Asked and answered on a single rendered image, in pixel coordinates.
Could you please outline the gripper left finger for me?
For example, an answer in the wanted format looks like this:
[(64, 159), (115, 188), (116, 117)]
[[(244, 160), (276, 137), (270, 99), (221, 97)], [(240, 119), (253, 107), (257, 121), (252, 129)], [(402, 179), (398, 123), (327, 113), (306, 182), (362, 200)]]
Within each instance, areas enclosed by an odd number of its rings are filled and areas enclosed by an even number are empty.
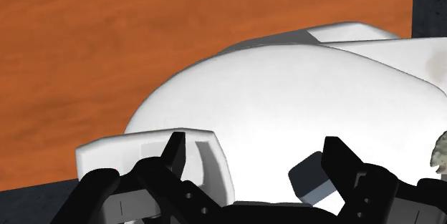
[(221, 224), (221, 206), (181, 180), (185, 164), (186, 134), (173, 132), (161, 156), (137, 161), (125, 175), (113, 168), (89, 171), (50, 224)]

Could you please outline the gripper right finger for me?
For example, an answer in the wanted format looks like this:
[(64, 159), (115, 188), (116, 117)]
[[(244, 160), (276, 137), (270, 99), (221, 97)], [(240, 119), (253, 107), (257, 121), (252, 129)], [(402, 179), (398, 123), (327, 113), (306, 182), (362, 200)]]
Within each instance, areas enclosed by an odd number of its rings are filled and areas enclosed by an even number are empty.
[(416, 185), (363, 162), (340, 138), (326, 137), (321, 166), (345, 201), (337, 224), (447, 224), (447, 182)]

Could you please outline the beige speckled object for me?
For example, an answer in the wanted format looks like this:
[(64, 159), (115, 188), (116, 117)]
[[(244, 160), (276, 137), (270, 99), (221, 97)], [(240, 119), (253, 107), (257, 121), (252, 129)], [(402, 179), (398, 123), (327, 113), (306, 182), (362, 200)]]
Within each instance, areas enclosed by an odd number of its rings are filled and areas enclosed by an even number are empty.
[(438, 174), (447, 174), (447, 131), (437, 140), (430, 160), (431, 167), (437, 167)]

